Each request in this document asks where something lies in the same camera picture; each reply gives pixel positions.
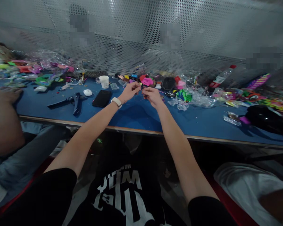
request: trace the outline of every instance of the white smartwatch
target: white smartwatch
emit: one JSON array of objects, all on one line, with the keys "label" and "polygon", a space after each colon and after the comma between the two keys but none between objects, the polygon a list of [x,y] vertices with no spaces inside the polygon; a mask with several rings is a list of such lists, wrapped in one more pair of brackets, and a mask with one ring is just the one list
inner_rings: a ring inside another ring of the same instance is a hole
[{"label": "white smartwatch", "polygon": [[116,97],[114,97],[114,98],[112,98],[112,100],[110,101],[110,103],[112,103],[112,102],[115,102],[117,105],[118,105],[118,107],[119,107],[119,109],[122,107],[122,102],[119,100],[119,99],[117,99]]}]

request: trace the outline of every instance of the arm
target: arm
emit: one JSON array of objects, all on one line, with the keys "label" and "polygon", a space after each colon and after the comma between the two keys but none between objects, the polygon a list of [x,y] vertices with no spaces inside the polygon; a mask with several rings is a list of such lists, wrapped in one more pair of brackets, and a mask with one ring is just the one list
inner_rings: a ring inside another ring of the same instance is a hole
[{"label": "arm", "polygon": [[145,88],[142,93],[157,110],[187,203],[197,196],[210,196],[218,199],[199,168],[187,138],[173,119],[167,106],[162,102],[158,90]]},{"label": "arm", "polygon": [[0,156],[24,145],[25,140],[13,103],[19,98],[21,89],[0,88]]},{"label": "arm", "polygon": [[283,224],[283,189],[263,195],[259,202],[264,209]]},{"label": "arm", "polygon": [[[141,86],[138,83],[130,83],[126,86],[118,99],[124,104],[130,100],[135,93],[138,93],[140,89]],[[118,109],[119,107],[117,104],[112,102],[89,119],[75,133],[73,138],[68,142],[60,154],[58,154],[45,172],[59,168],[70,168],[78,177],[92,143],[108,126],[110,120]]]}]

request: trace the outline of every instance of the metal mesh panel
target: metal mesh panel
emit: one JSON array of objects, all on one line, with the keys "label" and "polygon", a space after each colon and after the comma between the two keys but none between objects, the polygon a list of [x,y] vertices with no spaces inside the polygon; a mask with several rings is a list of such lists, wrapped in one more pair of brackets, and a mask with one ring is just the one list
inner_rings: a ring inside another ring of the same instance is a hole
[{"label": "metal mesh panel", "polygon": [[243,83],[266,71],[247,68],[258,47],[283,53],[283,1],[5,0],[0,42],[57,51],[110,73],[141,63],[151,73],[201,69],[202,83],[236,64],[227,81]]}]

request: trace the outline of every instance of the table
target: table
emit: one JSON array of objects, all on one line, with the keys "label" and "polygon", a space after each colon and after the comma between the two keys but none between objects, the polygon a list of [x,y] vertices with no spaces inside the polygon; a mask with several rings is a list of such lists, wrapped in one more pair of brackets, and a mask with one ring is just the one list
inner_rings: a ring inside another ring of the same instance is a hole
[{"label": "table", "polygon": [[[0,80],[0,86],[8,80]],[[34,83],[29,83],[24,88],[21,99],[16,103],[16,110],[24,121],[46,122],[52,124],[80,127],[89,118],[98,113],[101,108],[92,106],[92,101],[102,89],[100,84],[96,84],[93,78],[88,78],[84,85],[72,86],[73,89],[58,91],[64,83],[55,83],[44,93],[34,92]],[[112,97],[118,97],[123,88],[111,90]],[[73,105],[68,104],[59,108],[49,109],[47,105],[61,101],[72,96],[76,92],[83,95],[84,89],[90,89],[94,94],[82,99],[81,113],[73,116]],[[238,115],[246,113],[245,107],[214,107],[211,109],[195,107],[190,105],[184,111],[179,111],[176,106],[167,103],[170,99],[165,98],[166,105],[173,115],[175,121],[189,139],[204,140],[208,142],[250,144],[283,148],[283,136],[269,133],[267,131],[248,127],[238,127],[223,120],[225,111],[231,111]],[[114,115],[107,129],[119,132],[134,132],[139,134],[162,135],[162,127],[156,110],[147,100],[142,99],[141,93],[128,101]]]}]

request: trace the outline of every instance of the shirt sleeve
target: shirt sleeve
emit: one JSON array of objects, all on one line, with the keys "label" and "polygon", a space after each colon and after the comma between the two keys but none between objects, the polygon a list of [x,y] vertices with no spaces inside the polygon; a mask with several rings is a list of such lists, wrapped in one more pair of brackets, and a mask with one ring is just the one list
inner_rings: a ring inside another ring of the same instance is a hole
[{"label": "shirt sleeve", "polygon": [[0,225],[62,225],[76,180],[69,168],[42,174],[4,212]]},{"label": "shirt sleeve", "polygon": [[237,225],[224,205],[213,197],[192,199],[188,211],[192,225]]}]

